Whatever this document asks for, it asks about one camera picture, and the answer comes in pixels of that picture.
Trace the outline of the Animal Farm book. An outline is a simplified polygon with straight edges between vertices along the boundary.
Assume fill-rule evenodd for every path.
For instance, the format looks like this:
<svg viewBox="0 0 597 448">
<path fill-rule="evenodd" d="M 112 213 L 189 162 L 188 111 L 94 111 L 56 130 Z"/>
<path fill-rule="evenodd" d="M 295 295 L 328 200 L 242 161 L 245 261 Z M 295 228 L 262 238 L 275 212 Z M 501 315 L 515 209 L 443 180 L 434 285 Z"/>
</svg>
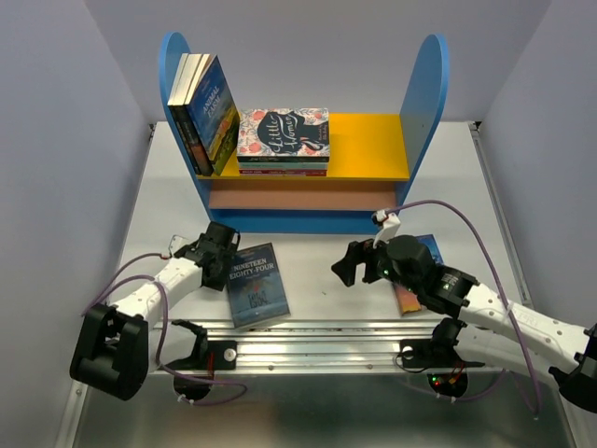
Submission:
<svg viewBox="0 0 597 448">
<path fill-rule="evenodd" d="M 190 112 L 216 175 L 221 175 L 236 149 L 240 116 L 215 54 L 203 53 L 190 93 Z"/>
</svg>

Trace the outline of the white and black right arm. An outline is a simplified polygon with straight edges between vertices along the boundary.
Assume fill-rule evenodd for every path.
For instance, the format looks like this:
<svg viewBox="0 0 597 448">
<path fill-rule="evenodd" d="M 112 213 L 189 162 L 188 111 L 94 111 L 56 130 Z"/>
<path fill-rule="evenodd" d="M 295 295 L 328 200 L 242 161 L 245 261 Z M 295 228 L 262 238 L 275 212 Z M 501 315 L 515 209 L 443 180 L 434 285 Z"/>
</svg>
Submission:
<svg viewBox="0 0 597 448">
<path fill-rule="evenodd" d="M 517 362 L 528 365 L 533 357 L 541 357 L 561 396 L 584 411 L 595 412 L 595 328 L 566 324 L 501 300 L 472 275 L 436 263 L 428 247 L 410 235 L 379 244 L 352 242 L 331 270 L 351 287 L 358 265 L 365 267 L 365 283 L 385 279 L 399 284 L 428 310 L 458 326 L 456 335 L 443 332 L 430 340 L 429 353 L 436 362 L 452 363 L 467 343 L 486 345 L 489 360 L 508 370 Z"/>
</svg>

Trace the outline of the Nineteen Eighty-Four book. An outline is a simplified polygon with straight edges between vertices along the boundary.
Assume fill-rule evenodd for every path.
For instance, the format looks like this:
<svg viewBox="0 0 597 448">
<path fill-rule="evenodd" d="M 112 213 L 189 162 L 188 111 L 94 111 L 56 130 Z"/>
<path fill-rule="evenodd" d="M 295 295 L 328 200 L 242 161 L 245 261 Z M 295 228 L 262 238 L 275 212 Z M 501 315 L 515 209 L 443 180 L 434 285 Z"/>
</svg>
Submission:
<svg viewBox="0 0 597 448">
<path fill-rule="evenodd" d="M 290 315 L 272 243 L 240 250 L 227 283 L 231 321 L 248 329 Z"/>
</svg>

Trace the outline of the A Tale of Two Cities book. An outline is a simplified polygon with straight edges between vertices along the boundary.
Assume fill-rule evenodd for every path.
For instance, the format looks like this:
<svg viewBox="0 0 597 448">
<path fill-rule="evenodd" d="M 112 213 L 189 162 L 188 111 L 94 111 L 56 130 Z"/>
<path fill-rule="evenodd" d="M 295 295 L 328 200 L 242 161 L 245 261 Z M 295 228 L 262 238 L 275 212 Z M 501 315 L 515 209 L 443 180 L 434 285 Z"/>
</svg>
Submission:
<svg viewBox="0 0 597 448">
<path fill-rule="evenodd" d="M 195 160 L 200 167 L 201 173 L 199 176 L 210 176 L 213 173 L 213 167 L 202 145 L 197 126 L 190 112 L 190 101 L 187 99 L 190 93 L 193 78 L 197 74 L 200 61 L 201 55 L 189 53 L 186 65 L 187 80 L 182 91 L 182 101 L 174 108 L 174 110 L 178 113 L 179 117 L 183 121 L 183 129 L 191 146 L 192 154 L 194 155 Z"/>
</svg>

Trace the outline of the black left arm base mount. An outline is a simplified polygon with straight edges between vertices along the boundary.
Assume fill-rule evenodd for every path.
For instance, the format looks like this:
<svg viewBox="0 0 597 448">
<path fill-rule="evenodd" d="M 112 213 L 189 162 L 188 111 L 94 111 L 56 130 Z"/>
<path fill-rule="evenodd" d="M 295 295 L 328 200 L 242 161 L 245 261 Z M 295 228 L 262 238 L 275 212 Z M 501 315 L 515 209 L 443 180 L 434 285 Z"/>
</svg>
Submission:
<svg viewBox="0 0 597 448">
<path fill-rule="evenodd" d="M 199 341 L 196 337 L 166 342 L 160 360 L 176 371 L 234 371 L 238 343 L 234 340 Z"/>
</svg>

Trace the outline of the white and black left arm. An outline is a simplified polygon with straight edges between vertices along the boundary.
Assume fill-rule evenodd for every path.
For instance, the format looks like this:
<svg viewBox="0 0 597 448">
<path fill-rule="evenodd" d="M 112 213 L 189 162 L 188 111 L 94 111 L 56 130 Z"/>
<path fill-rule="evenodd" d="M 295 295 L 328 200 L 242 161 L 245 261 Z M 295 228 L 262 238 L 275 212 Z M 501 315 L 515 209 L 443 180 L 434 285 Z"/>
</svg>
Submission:
<svg viewBox="0 0 597 448">
<path fill-rule="evenodd" d="M 208 330 L 187 319 L 172 319 L 172 308 L 203 287 L 225 288 L 241 235 L 210 222 L 198 239 L 175 235 L 156 253 L 164 266 L 156 274 L 114 275 L 82 314 L 70 363 L 70 377 L 121 400 L 131 399 L 146 377 L 164 371 L 174 378 L 178 400 L 208 405 L 217 371 L 233 371 L 238 344 L 212 342 Z"/>
</svg>

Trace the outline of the sunset cover book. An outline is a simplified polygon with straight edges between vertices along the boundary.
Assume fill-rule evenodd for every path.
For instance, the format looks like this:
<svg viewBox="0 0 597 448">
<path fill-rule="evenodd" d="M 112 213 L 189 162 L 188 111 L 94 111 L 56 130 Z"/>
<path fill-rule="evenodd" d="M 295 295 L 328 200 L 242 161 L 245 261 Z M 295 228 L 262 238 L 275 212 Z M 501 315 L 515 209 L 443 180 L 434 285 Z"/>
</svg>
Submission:
<svg viewBox="0 0 597 448">
<path fill-rule="evenodd" d="M 396 270 L 394 292 L 399 313 L 420 313 L 424 308 L 420 301 L 423 282 L 430 281 L 443 264 L 435 236 L 400 235 L 391 243 L 390 256 Z"/>
</svg>

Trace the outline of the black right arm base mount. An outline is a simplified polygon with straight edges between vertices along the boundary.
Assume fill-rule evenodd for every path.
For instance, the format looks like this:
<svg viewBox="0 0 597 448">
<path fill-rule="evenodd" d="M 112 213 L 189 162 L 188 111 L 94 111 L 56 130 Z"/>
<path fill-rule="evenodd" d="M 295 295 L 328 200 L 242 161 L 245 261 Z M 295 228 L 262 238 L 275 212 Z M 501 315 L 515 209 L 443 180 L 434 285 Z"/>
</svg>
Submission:
<svg viewBox="0 0 597 448">
<path fill-rule="evenodd" d="M 408 372 L 459 366 L 463 360 L 455 351 L 458 336 L 465 323 L 447 317 L 422 339 L 405 339 L 395 355 L 395 364 Z"/>
</svg>

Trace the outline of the Three Days to See book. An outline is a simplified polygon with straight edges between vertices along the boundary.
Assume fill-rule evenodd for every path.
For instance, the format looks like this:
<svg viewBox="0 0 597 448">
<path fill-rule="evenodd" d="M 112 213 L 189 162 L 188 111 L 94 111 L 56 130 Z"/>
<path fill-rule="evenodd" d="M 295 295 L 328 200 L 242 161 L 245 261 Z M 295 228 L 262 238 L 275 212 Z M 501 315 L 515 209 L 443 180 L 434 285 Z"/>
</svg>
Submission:
<svg viewBox="0 0 597 448">
<path fill-rule="evenodd" d="M 186 85 L 186 80 L 187 80 L 186 65 L 187 65 L 188 56 L 189 56 L 188 53 L 183 53 L 181 55 L 179 65 L 176 70 L 170 98 L 168 101 L 168 107 L 169 107 L 169 110 L 174 119 L 174 124 L 176 125 L 176 129 L 180 135 L 180 138 L 181 138 L 181 141 L 185 148 L 185 151 L 187 153 L 190 165 L 194 171 L 193 176 L 196 176 L 201 173 L 200 167 L 199 167 L 198 163 L 196 162 L 194 155 L 192 154 L 191 146 L 187 140 L 186 133 L 183 129 L 183 121 L 179 117 L 178 113 L 174 110 L 174 108 L 176 106 L 178 106 L 178 104 L 182 101 L 182 91 L 183 91 L 183 87 Z"/>
</svg>

